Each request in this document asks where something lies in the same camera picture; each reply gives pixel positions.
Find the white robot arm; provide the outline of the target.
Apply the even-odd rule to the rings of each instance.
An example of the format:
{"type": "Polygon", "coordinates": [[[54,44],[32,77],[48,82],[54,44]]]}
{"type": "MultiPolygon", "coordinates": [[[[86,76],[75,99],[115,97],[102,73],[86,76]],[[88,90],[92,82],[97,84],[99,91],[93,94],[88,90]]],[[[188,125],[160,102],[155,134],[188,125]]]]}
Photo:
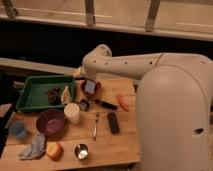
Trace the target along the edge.
{"type": "Polygon", "coordinates": [[[114,57],[106,45],[84,56],[78,76],[116,74],[139,82],[136,122],[142,171],[211,171],[213,60],[192,53],[114,57]]]}

